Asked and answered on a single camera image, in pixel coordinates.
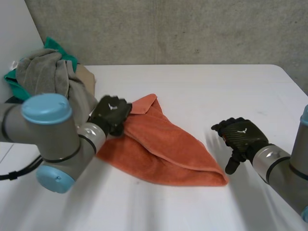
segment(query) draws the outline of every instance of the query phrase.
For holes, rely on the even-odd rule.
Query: black cable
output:
[[[32,161],[31,164],[29,164],[25,168],[23,168],[23,169],[21,169],[19,171],[10,172],[9,174],[6,174],[6,175],[0,175],[0,180],[15,180],[18,177],[21,177],[21,176],[23,176],[25,174],[28,174],[28,173],[32,172],[42,162],[43,162],[43,158],[39,155],[34,161]]]

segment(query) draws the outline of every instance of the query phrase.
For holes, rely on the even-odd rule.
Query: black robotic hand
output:
[[[98,125],[107,136],[121,136],[123,133],[123,122],[127,119],[132,104],[125,99],[106,95],[101,98],[96,108],[88,119],[88,122]]]
[[[261,148],[269,145],[263,132],[250,120],[241,117],[223,120],[212,126],[211,129],[217,131],[226,145],[233,149],[225,169],[229,175],[236,171],[240,162],[245,162],[248,159],[252,163],[255,154]]]

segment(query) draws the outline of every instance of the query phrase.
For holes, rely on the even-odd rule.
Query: robotic arm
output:
[[[0,104],[0,141],[35,144],[43,159],[36,172],[37,180],[53,192],[65,193],[106,137],[122,134],[131,109],[132,104],[124,99],[105,96],[88,121],[76,128],[72,108],[59,94],[37,95],[22,105]]]
[[[270,144],[250,120],[230,118],[212,130],[233,149],[227,174],[249,160],[260,177],[308,223],[308,105],[300,119],[292,155]]]

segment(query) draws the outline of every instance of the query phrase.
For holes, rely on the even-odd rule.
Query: white tabletop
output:
[[[222,168],[231,150],[210,127],[252,120],[291,152],[308,97],[274,65],[87,66],[96,96],[134,101],[155,93],[169,120],[203,142]],[[24,167],[36,146],[0,144],[0,174]],[[94,158],[66,194],[31,173],[0,182],[1,231],[304,231],[308,225],[253,170],[241,164],[225,187],[171,187],[132,177]]]

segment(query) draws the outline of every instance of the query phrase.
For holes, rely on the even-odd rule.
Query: green cloth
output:
[[[77,58],[75,58],[74,56],[66,53],[66,51],[55,40],[53,40],[50,37],[47,37],[44,48],[55,49],[62,55],[62,59],[72,61],[73,70],[74,70],[74,72],[76,72],[77,63],[78,63]]]
[[[72,61],[73,70],[74,72],[76,72],[78,63],[77,58],[66,53],[65,50],[55,40],[50,37],[47,37],[44,48],[57,50],[62,55],[61,59]],[[4,76],[4,80],[10,85],[13,95],[16,98],[21,100],[27,100],[31,97],[31,95],[22,86],[18,84],[16,80],[16,69],[7,73]]]
[[[27,100],[31,95],[17,83],[16,69],[10,71],[4,76],[5,81],[10,85],[13,95],[20,100]]]

